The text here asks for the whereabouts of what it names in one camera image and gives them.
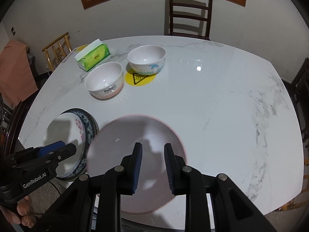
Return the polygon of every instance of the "human hand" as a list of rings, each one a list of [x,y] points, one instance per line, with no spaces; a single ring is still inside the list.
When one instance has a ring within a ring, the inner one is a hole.
[[[28,226],[32,228],[36,222],[36,218],[33,215],[33,207],[31,205],[31,197],[30,195],[26,196],[25,198],[21,199],[17,203],[17,211],[22,216],[21,218],[18,217],[13,211],[0,206],[0,210],[4,214],[4,217],[7,219],[9,223],[16,223],[16,224],[23,224],[24,226]]]

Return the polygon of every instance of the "white wall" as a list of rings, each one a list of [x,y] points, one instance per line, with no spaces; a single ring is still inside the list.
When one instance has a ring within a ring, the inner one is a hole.
[[[0,22],[0,52],[3,50],[4,46],[9,41],[7,32],[5,31],[4,24]]]
[[[69,31],[73,47],[101,40],[163,35],[166,0],[111,0],[84,10],[80,0],[16,0],[3,22],[27,43],[45,72],[42,48]],[[210,39],[269,60],[291,82],[309,55],[309,29],[290,0],[213,1]]]

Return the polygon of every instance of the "wooden chair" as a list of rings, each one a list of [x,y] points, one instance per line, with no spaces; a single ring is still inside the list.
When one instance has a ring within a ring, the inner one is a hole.
[[[202,10],[208,11],[207,18],[199,17],[195,15],[189,15],[189,14],[175,14],[173,10],[174,6],[196,8],[196,9],[202,9]],[[196,5],[196,4],[191,4],[191,3],[176,3],[174,2],[174,0],[170,0],[170,33],[169,35],[194,37],[194,38],[209,40],[209,32],[211,28],[211,11],[212,11],[212,0],[209,0],[208,6]],[[188,19],[193,19],[193,20],[198,20],[198,21],[205,21],[206,22],[205,36],[174,32],[174,25],[173,25],[174,18],[188,18]]]
[[[63,47],[67,46],[69,53],[72,51],[72,47],[69,41],[69,33],[65,33],[62,36],[58,37],[56,40],[52,41],[49,45],[47,45],[42,52],[45,53],[47,61],[48,61],[48,66],[50,68],[50,70],[53,72],[55,69],[53,67],[52,61],[50,59],[49,53],[48,53],[48,48],[52,47],[54,55],[55,55],[55,59],[56,59],[56,63],[59,65],[62,60],[67,56],[66,52],[64,51]]]
[[[7,106],[3,103],[0,95],[0,120],[2,120],[2,125],[0,121],[0,156],[8,156],[14,152],[21,127],[37,94],[38,91],[20,102],[14,110],[11,110],[7,118],[4,118]]]
[[[296,104],[299,104],[303,117],[305,119],[305,126],[301,128],[301,133],[304,135],[303,142],[309,139],[309,59],[306,58],[299,73],[294,80],[295,82],[295,96]]]
[[[295,86],[300,82],[301,78],[303,77],[304,73],[309,67],[309,58],[306,58],[304,63],[302,64],[302,67],[300,68],[299,72],[295,76],[294,80],[292,81],[291,85]]]

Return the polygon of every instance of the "orange towel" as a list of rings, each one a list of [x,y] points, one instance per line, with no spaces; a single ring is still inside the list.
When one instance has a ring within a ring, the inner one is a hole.
[[[26,48],[27,45],[10,40],[0,53],[0,93],[12,108],[38,90]]]

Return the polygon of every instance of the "blue dolphin print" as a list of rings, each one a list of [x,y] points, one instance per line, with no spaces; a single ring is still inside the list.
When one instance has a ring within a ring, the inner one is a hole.
[[[152,64],[152,65],[150,65],[150,67],[151,67],[152,70],[154,70],[155,68],[159,68],[159,66],[156,65],[156,64]]]

